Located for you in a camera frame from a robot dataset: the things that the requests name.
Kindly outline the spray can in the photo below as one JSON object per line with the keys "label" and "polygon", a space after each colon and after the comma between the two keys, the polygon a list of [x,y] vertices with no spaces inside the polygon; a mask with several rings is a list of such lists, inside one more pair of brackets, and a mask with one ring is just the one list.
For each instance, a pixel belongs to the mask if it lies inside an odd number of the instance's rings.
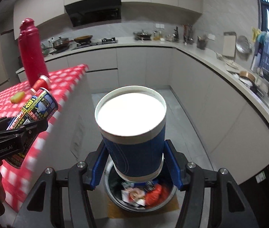
{"label": "spray can", "polygon": [[[41,75],[34,86],[30,89],[32,97],[21,108],[17,116],[12,120],[8,129],[16,129],[21,125],[33,121],[49,120],[58,109],[58,103],[50,93],[50,79]],[[16,169],[20,169],[37,135],[32,135],[31,140],[22,152],[9,156],[6,162]]]}

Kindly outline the orange plastic bag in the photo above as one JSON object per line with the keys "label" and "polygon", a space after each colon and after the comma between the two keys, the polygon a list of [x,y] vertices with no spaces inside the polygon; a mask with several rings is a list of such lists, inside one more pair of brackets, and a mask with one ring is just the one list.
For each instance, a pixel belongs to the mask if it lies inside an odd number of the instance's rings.
{"label": "orange plastic bag", "polygon": [[155,189],[145,194],[145,206],[148,208],[157,206],[170,195],[170,188],[165,185],[156,184]]}

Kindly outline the blue paper cup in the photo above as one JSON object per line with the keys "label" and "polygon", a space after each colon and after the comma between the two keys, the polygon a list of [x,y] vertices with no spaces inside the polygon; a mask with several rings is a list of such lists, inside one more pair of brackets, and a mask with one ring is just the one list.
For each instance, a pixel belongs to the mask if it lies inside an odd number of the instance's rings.
{"label": "blue paper cup", "polygon": [[167,105],[146,86],[124,86],[98,102],[94,116],[117,174],[147,182],[163,167]]}

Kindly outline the yellow sponge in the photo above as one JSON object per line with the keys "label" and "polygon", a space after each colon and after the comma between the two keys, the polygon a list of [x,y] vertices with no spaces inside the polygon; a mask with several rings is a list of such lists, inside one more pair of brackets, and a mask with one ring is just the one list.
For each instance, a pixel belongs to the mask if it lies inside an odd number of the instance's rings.
{"label": "yellow sponge", "polygon": [[18,92],[10,98],[10,102],[13,104],[19,104],[26,97],[24,91]]}

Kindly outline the red checkered tablecloth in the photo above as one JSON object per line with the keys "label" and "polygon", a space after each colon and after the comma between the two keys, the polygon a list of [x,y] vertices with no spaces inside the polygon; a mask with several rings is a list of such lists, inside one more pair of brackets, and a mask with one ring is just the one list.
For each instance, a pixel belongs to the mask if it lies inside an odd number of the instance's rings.
{"label": "red checkered tablecloth", "polygon": [[28,83],[17,84],[0,93],[0,172],[6,203],[19,211],[29,192],[29,182],[46,138],[59,118],[70,93],[88,71],[86,64],[50,73],[17,104],[9,95],[25,90]]}

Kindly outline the red thermos flask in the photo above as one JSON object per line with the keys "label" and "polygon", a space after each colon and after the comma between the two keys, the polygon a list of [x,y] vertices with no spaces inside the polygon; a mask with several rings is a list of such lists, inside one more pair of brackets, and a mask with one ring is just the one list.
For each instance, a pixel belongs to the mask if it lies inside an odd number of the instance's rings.
{"label": "red thermos flask", "polygon": [[19,29],[18,47],[21,61],[29,84],[33,87],[41,75],[49,77],[42,54],[40,34],[32,18],[24,19]]}

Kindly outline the snack wrapper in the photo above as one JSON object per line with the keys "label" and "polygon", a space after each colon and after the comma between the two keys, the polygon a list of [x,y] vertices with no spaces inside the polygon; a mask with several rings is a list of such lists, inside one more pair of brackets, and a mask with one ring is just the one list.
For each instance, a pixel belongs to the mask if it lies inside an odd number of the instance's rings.
{"label": "snack wrapper", "polygon": [[140,188],[126,188],[121,190],[122,201],[134,206],[144,207],[146,192]]}

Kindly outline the pot with lid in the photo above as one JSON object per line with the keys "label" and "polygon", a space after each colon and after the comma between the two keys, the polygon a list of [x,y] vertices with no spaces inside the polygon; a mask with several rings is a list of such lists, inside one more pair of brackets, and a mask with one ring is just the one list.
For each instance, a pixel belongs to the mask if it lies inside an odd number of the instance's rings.
{"label": "pot with lid", "polygon": [[70,40],[69,38],[59,37],[57,40],[53,42],[53,49],[58,51],[61,49],[69,48],[69,45],[74,42],[74,40]]}

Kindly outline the black wok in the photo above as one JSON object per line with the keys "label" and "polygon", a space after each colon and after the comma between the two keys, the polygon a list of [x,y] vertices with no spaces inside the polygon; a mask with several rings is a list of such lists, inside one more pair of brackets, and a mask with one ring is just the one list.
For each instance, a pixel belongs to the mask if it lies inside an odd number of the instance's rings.
{"label": "black wok", "polygon": [[74,38],[73,41],[78,44],[88,44],[88,43],[91,43],[92,38],[93,36],[81,36],[78,38]]}

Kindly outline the gas stove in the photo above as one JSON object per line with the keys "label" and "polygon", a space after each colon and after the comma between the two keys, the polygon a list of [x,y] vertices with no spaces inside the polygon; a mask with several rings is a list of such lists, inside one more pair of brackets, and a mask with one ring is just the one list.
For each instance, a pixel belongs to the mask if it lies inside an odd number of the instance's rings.
{"label": "gas stove", "polygon": [[118,39],[115,37],[113,38],[103,38],[100,41],[92,42],[92,41],[87,41],[83,43],[77,43],[75,48],[72,48],[72,50],[75,49],[82,49],[90,46],[98,46],[98,45],[106,45],[106,44],[115,44],[118,43]]}

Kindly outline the brown pot in sink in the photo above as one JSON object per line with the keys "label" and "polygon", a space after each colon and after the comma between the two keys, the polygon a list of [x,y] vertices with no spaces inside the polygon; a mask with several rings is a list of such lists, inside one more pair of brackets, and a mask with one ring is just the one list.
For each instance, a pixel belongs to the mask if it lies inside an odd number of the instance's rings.
{"label": "brown pot in sink", "polygon": [[250,80],[252,83],[254,83],[255,80],[256,80],[256,79],[255,79],[255,76],[254,76],[252,73],[247,72],[247,71],[240,71],[240,72],[239,72],[239,77],[248,79],[248,80]]}

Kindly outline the black range hood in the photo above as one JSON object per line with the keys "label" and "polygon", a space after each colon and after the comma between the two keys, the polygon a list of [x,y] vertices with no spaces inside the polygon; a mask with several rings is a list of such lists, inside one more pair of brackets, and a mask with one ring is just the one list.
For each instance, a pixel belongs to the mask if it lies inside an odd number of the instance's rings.
{"label": "black range hood", "polygon": [[64,8],[73,27],[121,19],[121,0],[81,0]]}

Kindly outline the steel pan on counter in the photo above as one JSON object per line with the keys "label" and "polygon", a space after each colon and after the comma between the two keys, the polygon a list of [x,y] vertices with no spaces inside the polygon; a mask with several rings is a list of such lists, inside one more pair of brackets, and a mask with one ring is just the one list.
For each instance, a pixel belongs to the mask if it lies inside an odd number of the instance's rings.
{"label": "steel pan on counter", "polygon": [[133,35],[136,41],[150,41],[152,36],[151,33],[144,30],[133,32]]}

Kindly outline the white cutting board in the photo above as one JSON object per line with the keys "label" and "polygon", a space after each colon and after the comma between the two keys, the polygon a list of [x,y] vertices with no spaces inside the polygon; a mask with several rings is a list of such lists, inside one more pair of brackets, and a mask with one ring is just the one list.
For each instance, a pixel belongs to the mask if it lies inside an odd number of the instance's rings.
{"label": "white cutting board", "polygon": [[224,35],[224,42],[223,42],[222,55],[227,58],[234,58],[236,52],[237,34],[234,31],[229,31],[223,33],[223,35]]}

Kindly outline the dark wine bottle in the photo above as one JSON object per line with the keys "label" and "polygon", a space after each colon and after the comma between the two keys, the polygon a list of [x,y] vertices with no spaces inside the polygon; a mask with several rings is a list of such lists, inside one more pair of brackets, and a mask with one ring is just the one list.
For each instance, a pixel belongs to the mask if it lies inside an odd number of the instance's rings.
{"label": "dark wine bottle", "polygon": [[178,33],[178,27],[176,26],[176,28],[174,29],[174,33],[173,33],[173,42],[179,42],[179,33]]}

